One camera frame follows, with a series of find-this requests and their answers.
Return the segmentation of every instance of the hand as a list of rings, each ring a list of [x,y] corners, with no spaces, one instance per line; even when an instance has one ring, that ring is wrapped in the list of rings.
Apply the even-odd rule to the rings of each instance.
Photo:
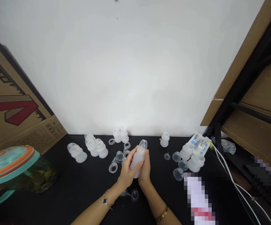
[[[142,187],[143,185],[148,185],[151,183],[150,181],[150,155],[149,150],[146,151],[145,161],[141,169],[141,173],[138,177],[139,185]]]
[[[120,178],[118,180],[118,185],[120,188],[122,188],[122,192],[128,188],[133,181],[133,178],[136,174],[136,172],[142,167],[143,162],[139,162],[136,164],[136,166],[133,168],[133,170],[130,169],[130,163],[133,159],[133,155],[135,154],[138,147],[135,147],[127,156],[126,160],[122,164],[122,170],[120,174]]]

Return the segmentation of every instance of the bracelet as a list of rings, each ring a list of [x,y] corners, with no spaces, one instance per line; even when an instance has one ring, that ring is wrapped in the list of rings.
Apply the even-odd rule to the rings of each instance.
[[[112,205],[112,204],[108,204],[108,203],[107,203],[107,198],[105,197],[107,191],[103,194],[103,204],[107,205],[107,206],[112,210],[111,207],[112,207],[113,205]]]
[[[168,210],[169,210],[169,207],[166,206],[164,212],[160,215],[160,217],[156,218],[156,222],[161,221],[166,216],[166,214],[168,213]]]

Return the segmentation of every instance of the plastic bag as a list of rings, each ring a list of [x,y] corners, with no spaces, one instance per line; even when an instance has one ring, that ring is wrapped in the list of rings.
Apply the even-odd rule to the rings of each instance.
[[[212,142],[215,144],[215,138],[212,137],[211,140],[212,140]],[[227,141],[227,140],[225,140],[225,139],[222,139],[221,142],[222,142],[222,146],[223,146],[223,151],[224,151],[224,152],[231,153],[232,155],[235,154],[236,146],[235,146],[234,143],[232,143],[232,142],[230,142],[230,141]]]

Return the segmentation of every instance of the white wall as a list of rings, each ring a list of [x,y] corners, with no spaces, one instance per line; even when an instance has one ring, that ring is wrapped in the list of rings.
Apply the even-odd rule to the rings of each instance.
[[[70,134],[189,136],[263,2],[0,0],[0,42]]]

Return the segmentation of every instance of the electrical cable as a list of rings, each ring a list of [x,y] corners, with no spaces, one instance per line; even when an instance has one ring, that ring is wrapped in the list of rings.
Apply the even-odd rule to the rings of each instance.
[[[222,154],[217,150],[217,148],[216,148],[214,145],[213,145],[213,147],[214,147],[214,149],[215,149],[215,152],[216,152],[216,154],[217,154],[217,157],[218,157],[218,159],[219,159],[221,165],[223,166],[224,170],[226,171],[225,166],[223,165],[222,161],[220,160],[220,158],[219,158],[219,156],[218,156],[218,153],[219,153],[220,156],[222,157],[222,159],[223,159],[223,161],[224,161],[224,163],[225,163],[225,165],[226,165],[226,168],[227,168],[227,170],[228,170],[230,179],[231,179],[232,183],[235,185],[236,189],[240,192],[240,190],[238,189],[238,187],[240,187],[241,189],[243,189],[243,190],[248,194],[248,196],[250,196],[250,197],[252,198],[252,196],[251,196],[251,195],[250,195],[243,187],[241,187],[240,185],[238,185],[237,183],[234,182],[234,180],[233,180],[233,178],[232,178],[232,175],[231,175],[231,173],[230,173],[229,167],[228,167],[228,165],[227,165],[227,163],[226,163],[224,157],[222,156]],[[256,200],[253,200],[253,201],[260,207],[260,209],[265,213],[265,215],[266,215],[266,217],[268,218],[268,220],[271,222],[271,218],[270,218],[269,215],[266,213],[266,211],[261,207],[261,205],[260,205]],[[259,222],[259,220],[258,220],[256,214],[255,214],[254,211],[252,210],[251,206],[249,205],[249,203],[248,203],[247,201],[246,201],[246,203],[248,204],[249,208],[251,209],[251,211],[253,212],[255,218],[257,219],[258,223],[260,224],[260,222]]]
[[[241,189],[243,189],[246,193],[247,193],[247,195],[249,195],[251,198],[252,198],[252,196],[243,188],[243,187],[241,187],[240,185],[238,185],[238,184],[235,184],[236,186],[238,186],[238,187],[240,187]],[[266,211],[261,207],[261,205],[256,201],[256,200],[254,200],[254,202],[261,208],[261,210],[265,213],[265,215],[267,216],[267,218],[269,219],[269,221],[271,222],[271,218],[269,217],[269,215],[266,213]]]
[[[231,172],[230,172],[230,170],[229,170],[229,167],[228,167],[228,165],[227,165],[227,163],[226,163],[224,157],[223,157],[222,154],[217,150],[217,148],[216,148],[215,146],[214,146],[214,149],[215,149],[215,151],[216,151],[217,153],[219,153],[219,155],[220,155],[221,158],[223,159],[223,162],[225,163],[225,166],[226,166],[226,169],[227,169],[228,174],[229,174],[229,176],[230,176],[230,179],[231,179],[232,183],[234,184],[235,188],[239,191],[240,195],[242,196],[242,198],[245,200],[245,202],[246,202],[247,205],[249,206],[249,208],[250,208],[250,210],[252,211],[253,215],[255,216],[255,218],[256,218],[258,224],[261,225],[261,223],[260,223],[260,221],[259,221],[257,215],[255,214],[255,212],[254,212],[253,209],[251,208],[250,204],[248,203],[248,201],[246,200],[246,198],[244,197],[244,195],[242,194],[242,192],[240,192],[240,190],[239,190],[238,187],[236,186],[236,184],[235,184],[235,182],[234,182],[234,180],[233,180],[233,178],[232,178]]]

